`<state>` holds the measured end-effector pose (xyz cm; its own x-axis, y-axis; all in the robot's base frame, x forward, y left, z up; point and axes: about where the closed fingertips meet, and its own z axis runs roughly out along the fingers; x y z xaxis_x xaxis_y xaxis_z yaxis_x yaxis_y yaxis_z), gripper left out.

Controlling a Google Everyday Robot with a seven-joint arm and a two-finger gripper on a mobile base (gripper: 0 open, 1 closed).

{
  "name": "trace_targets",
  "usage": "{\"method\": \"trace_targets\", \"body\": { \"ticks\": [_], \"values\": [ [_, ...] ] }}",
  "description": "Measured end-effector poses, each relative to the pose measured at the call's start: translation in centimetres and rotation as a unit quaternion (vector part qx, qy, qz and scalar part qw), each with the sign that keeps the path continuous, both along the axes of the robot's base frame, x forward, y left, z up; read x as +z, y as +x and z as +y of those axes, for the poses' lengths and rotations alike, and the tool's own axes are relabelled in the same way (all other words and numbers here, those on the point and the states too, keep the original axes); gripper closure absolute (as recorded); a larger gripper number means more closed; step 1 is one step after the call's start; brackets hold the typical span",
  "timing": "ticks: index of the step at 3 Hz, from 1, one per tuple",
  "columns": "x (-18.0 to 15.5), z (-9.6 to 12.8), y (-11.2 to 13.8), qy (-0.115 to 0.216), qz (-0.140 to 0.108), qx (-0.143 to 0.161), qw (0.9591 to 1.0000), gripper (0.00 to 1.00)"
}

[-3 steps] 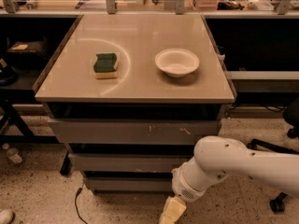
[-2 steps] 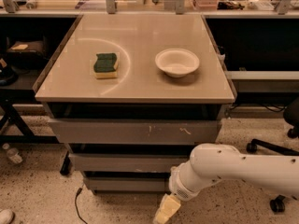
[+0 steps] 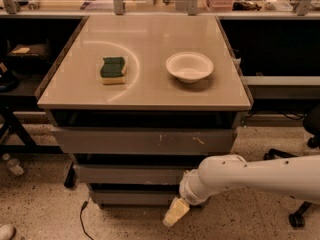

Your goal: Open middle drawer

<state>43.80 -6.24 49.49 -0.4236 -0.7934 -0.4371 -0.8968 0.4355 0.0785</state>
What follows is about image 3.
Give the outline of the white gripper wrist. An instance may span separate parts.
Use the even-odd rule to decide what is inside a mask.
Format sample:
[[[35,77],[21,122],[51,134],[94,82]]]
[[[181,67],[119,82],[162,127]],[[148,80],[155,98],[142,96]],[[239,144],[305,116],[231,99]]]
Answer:
[[[173,226],[190,209],[189,205],[200,205],[209,198],[208,188],[201,182],[197,169],[185,171],[180,182],[179,193],[182,198],[175,197],[166,212],[163,224]]]

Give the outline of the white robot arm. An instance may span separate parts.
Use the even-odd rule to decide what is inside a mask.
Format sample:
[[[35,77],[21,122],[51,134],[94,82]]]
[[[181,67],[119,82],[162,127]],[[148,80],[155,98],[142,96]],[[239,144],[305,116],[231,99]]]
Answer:
[[[184,173],[180,195],[173,199],[163,224],[171,227],[192,206],[227,190],[249,188],[270,191],[303,202],[289,216],[292,227],[304,225],[303,213],[320,202],[320,156],[287,156],[248,162],[239,155],[210,156],[198,168]]]

